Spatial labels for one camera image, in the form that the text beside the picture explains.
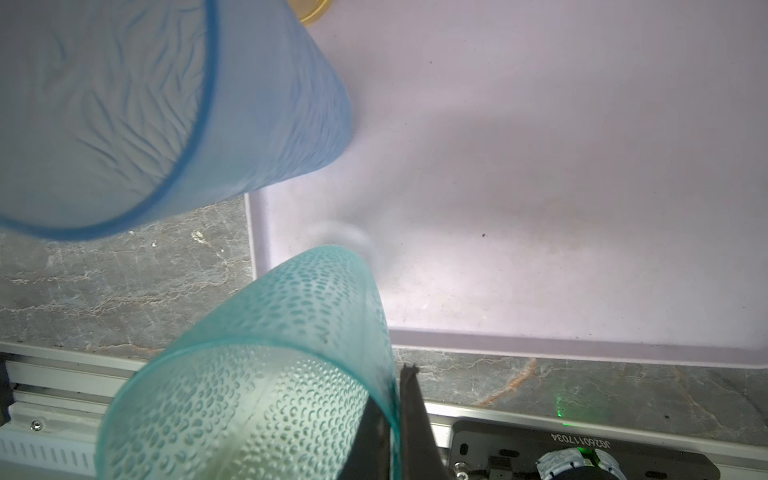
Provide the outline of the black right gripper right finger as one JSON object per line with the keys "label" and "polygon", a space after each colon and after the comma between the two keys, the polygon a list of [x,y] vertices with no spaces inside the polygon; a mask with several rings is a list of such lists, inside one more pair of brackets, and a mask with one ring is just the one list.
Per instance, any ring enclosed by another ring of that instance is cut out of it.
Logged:
{"label": "black right gripper right finger", "polygon": [[419,369],[405,364],[400,372],[402,476],[408,480],[446,480],[444,465],[418,383]]}

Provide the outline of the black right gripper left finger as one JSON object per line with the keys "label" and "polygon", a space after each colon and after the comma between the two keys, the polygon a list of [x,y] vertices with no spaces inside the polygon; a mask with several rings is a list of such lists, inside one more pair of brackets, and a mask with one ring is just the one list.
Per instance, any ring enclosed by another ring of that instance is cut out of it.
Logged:
{"label": "black right gripper left finger", "polygon": [[350,453],[339,480],[391,478],[390,425],[379,405],[368,397]]}

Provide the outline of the teal plastic cup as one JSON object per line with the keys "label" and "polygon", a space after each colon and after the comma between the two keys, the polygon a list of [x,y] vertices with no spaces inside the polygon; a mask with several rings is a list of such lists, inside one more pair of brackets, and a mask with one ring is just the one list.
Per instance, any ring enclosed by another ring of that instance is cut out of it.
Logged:
{"label": "teal plastic cup", "polygon": [[115,395],[101,479],[335,479],[368,397],[400,437],[395,361],[373,273],[336,245],[247,285]]}

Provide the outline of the blue plastic cup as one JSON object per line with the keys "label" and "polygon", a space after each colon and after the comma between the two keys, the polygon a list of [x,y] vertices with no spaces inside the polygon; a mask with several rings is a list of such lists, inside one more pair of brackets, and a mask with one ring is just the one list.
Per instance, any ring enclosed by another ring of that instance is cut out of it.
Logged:
{"label": "blue plastic cup", "polygon": [[336,160],[347,92],[284,1],[5,1],[1,225],[90,240]]}

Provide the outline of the yellow plastic cup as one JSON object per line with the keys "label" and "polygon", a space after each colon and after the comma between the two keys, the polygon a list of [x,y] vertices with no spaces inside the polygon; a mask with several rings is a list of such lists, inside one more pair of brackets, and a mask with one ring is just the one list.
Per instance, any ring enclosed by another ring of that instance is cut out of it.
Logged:
{"label": "yellow plastic cup", "polygon": [[328,11],[332,0],[288,0],[288,4],[303,25],[310,25]]}

